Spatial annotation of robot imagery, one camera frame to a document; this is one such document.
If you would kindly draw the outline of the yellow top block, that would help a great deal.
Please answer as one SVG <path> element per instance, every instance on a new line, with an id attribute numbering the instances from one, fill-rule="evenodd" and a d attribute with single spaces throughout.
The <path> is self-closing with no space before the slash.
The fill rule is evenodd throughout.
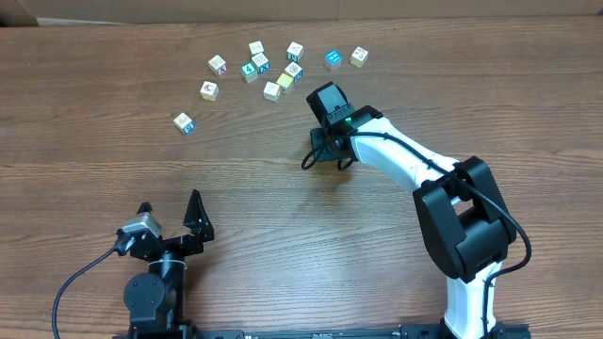
<path id="1" fill-rule="evenodd" d="M 294 88 L 294 78 L 286 73 L 282 73 L 278 79 L 277 84 L 281 88 L 282 93 L 289 94 Z"/>

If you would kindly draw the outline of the plain white block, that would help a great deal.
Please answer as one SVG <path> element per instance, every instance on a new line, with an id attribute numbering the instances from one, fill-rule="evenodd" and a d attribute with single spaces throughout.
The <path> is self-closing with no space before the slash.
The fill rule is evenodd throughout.
<path id="1" fill-rule="evenodd" d="M 265 99 L 277 102 L 281 94 L 281 87 L 273 82 L 267 82 L 263 89 L 263 96 Z"/>

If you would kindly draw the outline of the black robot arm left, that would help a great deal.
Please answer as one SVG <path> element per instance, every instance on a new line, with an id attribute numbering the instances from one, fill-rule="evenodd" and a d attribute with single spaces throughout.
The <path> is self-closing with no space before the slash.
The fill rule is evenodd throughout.
<path id="1" fill-rule="evenodd" d="M 125 286 L 123 301 L 129 311 L 129 338 L 199 338 L 200 331 L 185 319 L 186 258 L 204 252 L 214 239 L 214 228 L 204 210 L 201 193 L 191 192 L 183 225 L 189 233 L 164 238 L 162 226 L 144 202 L 136 216 L 118 230 L 120 256 L 148 263 L 148 270 Z"/>

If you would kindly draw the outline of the blue top block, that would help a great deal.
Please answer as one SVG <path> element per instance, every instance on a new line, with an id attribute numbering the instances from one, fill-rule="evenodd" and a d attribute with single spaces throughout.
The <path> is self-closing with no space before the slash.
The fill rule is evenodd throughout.
<path id="1" fill-rule="evenodd" d="M 332 50 L 325 55 L 324 63 L 330 71 L 334 71 L 342 64 L 342 56 L 337 50 Z"/>

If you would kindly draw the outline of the white block animal top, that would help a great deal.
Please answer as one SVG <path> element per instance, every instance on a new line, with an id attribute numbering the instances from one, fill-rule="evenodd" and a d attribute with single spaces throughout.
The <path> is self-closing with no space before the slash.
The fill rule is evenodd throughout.
<path id="1" fill-rule="evenodd" d="M 302 67 L 294 62 L 291 61 L 286 67 L 285 67 L 285 73 L 289 76 L 291 76 L 293 78 L 293 81 L 295 83 L 297 83 L 298 81 L 300 81 L 303 77 L 303 69 Z"/>

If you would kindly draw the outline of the white block far right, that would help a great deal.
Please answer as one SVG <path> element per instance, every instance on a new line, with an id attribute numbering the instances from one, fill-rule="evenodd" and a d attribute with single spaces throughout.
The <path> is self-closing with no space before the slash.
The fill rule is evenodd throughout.
<path id="1" fill-rule="evenodd" d="M 350 56 L 350 63 L 357 68 L 362 68 L 365 62 L 367 61 L 368 50 L 358 46 L 352 52 Z"/>

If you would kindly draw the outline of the white block green side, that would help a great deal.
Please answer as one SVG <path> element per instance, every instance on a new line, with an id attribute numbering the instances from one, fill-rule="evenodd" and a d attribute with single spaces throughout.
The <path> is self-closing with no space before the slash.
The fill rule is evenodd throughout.
<path id="1" fill-rule="evenodd" d="M 299 63 L 303 56 L 303 46 L 292 41 L 286 49 L 286 57 L 296 63 Z"/>

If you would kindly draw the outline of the white block blue X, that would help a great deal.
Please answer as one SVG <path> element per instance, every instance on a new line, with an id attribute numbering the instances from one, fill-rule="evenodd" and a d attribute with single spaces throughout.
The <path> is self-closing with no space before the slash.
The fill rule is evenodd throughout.
<path id="1" fill-rule="evenodd" d="M 257 68 L 259 74 L 265 73 L 269 70 L 269 60 L 264 53 L 258 53 L 252 57 L 252 62 Z"/>

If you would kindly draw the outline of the green number 4 block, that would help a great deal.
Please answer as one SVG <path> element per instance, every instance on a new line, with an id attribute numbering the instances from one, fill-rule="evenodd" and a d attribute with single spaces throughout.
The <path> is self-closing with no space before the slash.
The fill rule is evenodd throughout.
<path id="1" fill-rule="evenodd" d="M 246 83 L 252 83 L 258 78 L 258 70 L 253 62 L 245 63 L 240 68 L 241 76 Z"/>

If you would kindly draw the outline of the white block top back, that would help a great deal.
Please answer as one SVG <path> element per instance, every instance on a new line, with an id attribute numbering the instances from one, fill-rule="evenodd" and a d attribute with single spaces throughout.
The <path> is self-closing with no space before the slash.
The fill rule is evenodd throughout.
<path id="1" fill-rule="evenodd" d="M 251 42 L 249 44 L 250 52 L 252 56 L 258 55 L 264 52 L 263 44 L 260 40 Z"/>

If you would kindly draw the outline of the white block blue side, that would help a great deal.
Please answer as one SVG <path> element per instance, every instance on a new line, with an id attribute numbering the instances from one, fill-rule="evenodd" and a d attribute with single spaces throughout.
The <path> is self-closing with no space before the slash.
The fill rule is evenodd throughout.
<path id="1" fill-rule="evenodd" d="M 185 112 L 180 113 L 173 123 L 184 135 L 189 134 L 196 127 L 195 122 Z"/>

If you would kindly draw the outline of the white block red side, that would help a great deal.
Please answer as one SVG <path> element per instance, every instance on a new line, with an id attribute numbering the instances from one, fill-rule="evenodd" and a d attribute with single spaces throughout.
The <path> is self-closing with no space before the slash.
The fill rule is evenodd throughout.
<path id="1" fill-rule="evenodd" d="M 227 72 L 227 63 L 220 55 L 215 55 L 211 59 L 208 60 L 208 65 L 210 70 L 216 76 L 222 76 Z"/>

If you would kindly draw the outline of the white block yellow side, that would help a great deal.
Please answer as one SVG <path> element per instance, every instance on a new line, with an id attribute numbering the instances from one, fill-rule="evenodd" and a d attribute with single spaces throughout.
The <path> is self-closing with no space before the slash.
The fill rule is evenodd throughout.
<path id="1" fill-rule="evenodd" d="M 207 101 L 216 101 L 219 96 L 219 87 L 216 83 L 204 81 L 200 88 L 200 95 Z"/>

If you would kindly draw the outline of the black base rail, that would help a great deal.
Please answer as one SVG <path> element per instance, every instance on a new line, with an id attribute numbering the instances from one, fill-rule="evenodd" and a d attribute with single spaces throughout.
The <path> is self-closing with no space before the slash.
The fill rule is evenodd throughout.
<path id="1" fill-rule="evenodd" d="M 133 338 L 196 338 L 196 339 L 445 339 L 454 335 L 444 323 L 435 325 L 402 325 L 392 329 L 318 330 L 318 331 L 260 331 L 242 330 L 176 331 L 163 333 L 143 333 L 129 330 L 113 339 Z"/>

